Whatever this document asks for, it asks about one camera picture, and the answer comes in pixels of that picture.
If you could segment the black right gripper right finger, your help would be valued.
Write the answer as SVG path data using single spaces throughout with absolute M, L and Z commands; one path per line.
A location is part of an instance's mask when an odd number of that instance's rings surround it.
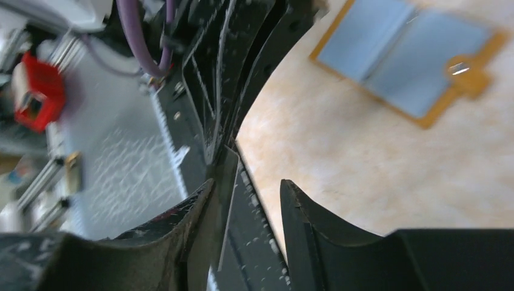
M 375 235 L 280 186 L 293 290 L 512 290 L 513 230 L 398 229 Z

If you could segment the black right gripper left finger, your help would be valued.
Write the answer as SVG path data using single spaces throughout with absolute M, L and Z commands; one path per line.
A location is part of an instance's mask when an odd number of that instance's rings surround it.
M 206 290 L 217 198 L 213 180 L 113 239 L 3 233 L 2 290 Z

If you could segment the tan leather card holder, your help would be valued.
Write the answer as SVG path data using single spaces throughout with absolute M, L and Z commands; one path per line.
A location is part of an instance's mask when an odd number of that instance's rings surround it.
M 331 23 L 328 30 L 324 33 L 323 37 L 320 39 L 314 50 L 310 54 L 310 60 L 314 62 L 316 65 L 320 66 L 324 70 L 333 73 L 335 75 L 341 76 L 331 69 L 319 64 L 317 61 L 314 60 L 314 54 L 319 50 L 319 47 L 321 43 L 327 40 L 329 31 L 332 31 L 335 28 L 335 22 L 342 19 L 344 14 L 349 9 L 349 5 L 353 1 L 347 1 L 334 21 Z M 471 18 L 469 16 L 459 14 L 459 13 L 453 13 L 458 16 L 462 16 L 463 18 L 466 18 L 468 20 L 471 20 L 473 22 L 478 22 L 480 24 L 487 25 L 492 28 L 493 35 L 492 37 L 487 41 L 484 48 L 482 48 L 477 54 L 475 55 L 458 55 L 455 57 L 452 57 L 446 65 L 445 74 L 450 80 L 450 87 L 449 89 L 442 95 L 442 97 L 436 102 L 435 106 L 429 111 L 426 117 L 421 119 L 415 119 L 407 114 L 401 112 L 396 107 L 388 104 L 381 98 L 377 97 L 376 95 L 372 94 L 370 91 L 365 89 L 364 87 L 360 86 L 360 88 L 364 89 L 368 94 L 374 96 L 375 98 L 379 99 L 380 101 L 386 103 L 390 107 L 394 108 L 398 112 L 400 112 L 402 115 L 407 117 L 408 119 L 415 122 L 417 125 L 419 125 L 422 128 L 429 128 L 431 127 L 436 120 L 444 113 L 444 111 L 452 105 L 452 103 L 459 98 L 461 95 L 466 95 L 471 98 L 476 98 L 480 94 L 482 94 L 488 86 L 491 84 L 492 78 L 486 71 L 486 65 L 499 53 L 499 51 L 504 47 L 506 42 L 508 41 L 509 35 L 508 33 L 495 25 L 488 24 L 486 22 L 478 21 L 474 18 Z

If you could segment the grey card in holder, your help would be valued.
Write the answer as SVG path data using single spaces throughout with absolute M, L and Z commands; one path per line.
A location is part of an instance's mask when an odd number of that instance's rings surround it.
M 491 27 L 407 1 L 353 1 L 314 60 L 408 116 L 427 116 L 449 89 L 447 62 L 475 55 Z

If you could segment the red box outside cell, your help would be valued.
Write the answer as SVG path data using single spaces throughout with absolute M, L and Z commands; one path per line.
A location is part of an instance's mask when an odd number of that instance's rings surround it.
M 43 132 L 65 106 L 65 87 L 58 67 L 29 52 L 13 70 L 11 90 L 15 120 L 34 132 Z

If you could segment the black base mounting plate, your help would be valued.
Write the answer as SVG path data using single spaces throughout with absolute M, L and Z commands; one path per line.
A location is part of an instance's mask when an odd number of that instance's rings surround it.
M 312 27 L 314 1 L 179 1 L 158 98 L 199 214 L 179 260 L 180 290 L 290 290 L 288 268 L 236 142 L 273 71 Z

